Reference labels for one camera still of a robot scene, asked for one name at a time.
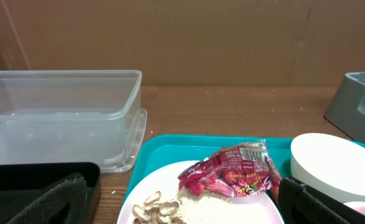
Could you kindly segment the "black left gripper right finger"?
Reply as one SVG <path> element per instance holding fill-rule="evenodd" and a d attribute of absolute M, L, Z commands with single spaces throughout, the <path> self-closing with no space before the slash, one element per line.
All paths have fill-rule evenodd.
<path fill-rule="evenodd" d="M 294 177 L 280 181 L 278 205 L 287 224 L 365 224 L 365 215 Z"/>

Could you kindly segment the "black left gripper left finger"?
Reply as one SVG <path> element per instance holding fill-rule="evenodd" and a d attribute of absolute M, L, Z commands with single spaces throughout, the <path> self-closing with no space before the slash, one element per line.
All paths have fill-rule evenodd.
<path fill-rule="evenodd" d="M 8 223 L 77 223 L 86 201 L 87 183 L 81 173 L 74 172 L 43 188 Z"/>

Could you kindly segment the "white bowl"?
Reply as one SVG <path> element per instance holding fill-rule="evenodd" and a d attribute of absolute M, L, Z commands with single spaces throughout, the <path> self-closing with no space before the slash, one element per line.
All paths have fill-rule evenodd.
<path fill-rule="evenodd" d="M 339 202 L 365 202 L 365 147 L 321 133 L 295 137 L 292 176 Z"/>

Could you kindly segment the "red snack wrapper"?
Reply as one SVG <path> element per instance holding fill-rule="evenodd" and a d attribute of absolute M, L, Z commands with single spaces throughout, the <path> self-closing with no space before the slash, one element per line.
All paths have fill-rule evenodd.
<path fill-rule="evenodd" d="M 281 179 L 264 139 L 221 147 L 178 176 L 180 190 L 196 196 L 208 190 L 225 197 L 258 195 L 278 187 Z"/>

